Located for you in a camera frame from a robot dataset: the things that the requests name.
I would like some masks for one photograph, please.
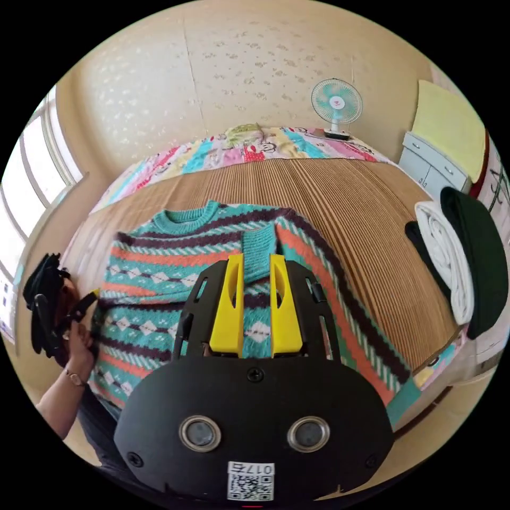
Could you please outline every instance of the teal sweater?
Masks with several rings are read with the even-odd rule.
[[[335,317],[342,362],[374,385],[395,422],[419,396],[409,367],[355,299],[321,235],[291,209],[267,206],[210,201],[195,210],[163,210],[116,235],[92,320],[99,346],[93,391],[121,410],[136,385],[170,360],[182,307],[199,274],[241,252],[243,357],[270,356],[269,255],[280,253],[315,274]]]

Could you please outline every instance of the bamboo mat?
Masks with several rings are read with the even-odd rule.
[[[453,339],[449,303],[404,233],[429,197],[401,170],[348,159],[271,159],[173,177],[90,215],[62,258],[81,295],[101,286],[117,231],[207,200],[292,207],[335,249],[354,294],[417,371]]]

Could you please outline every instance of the white cabinet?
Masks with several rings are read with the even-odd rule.
[[[443,177],[439,172],[435,171],[435,169],[431,166],[431,170],[427,174],[427,177],[423,180],[421,184],[430,195],[433,196],[435,200],[439,200],[441,196],[441,190],[448,186],[452,186],[451,182]]]
[[[447,186],[468,192],[470,181],[444,154],[415,134],[404,137],[404,149],[398,165],[434,200],[440,199],[441,190]]]

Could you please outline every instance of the bed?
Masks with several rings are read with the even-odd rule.
[[[84,295],[101,286],[117,231],[129,231],[161,209],[202,207],[208,199],[292,207],[305,216],[335,249],[354,294],[416,375],[456,345],[459,328],[449,303],[404,234],[414,204],[429,197],[387,162],[267,158],[180,172],[96,207],[62,264]]]
[[[394,163],[366,143],[326,139],[324,131],[303,127],[260,127],[245,124],[203,140],[184,143],[143,159],[127,168],[105,191],[91,211],[151,184],[182,174],[269,159],[359,159]]]

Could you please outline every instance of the hand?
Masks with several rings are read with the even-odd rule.
[[[90,351],[92,337],[83,324],[72,321],[69,331],[69,362],[67,368],[77,373],[83,382],[87,381],[94,367],[94,355]]]

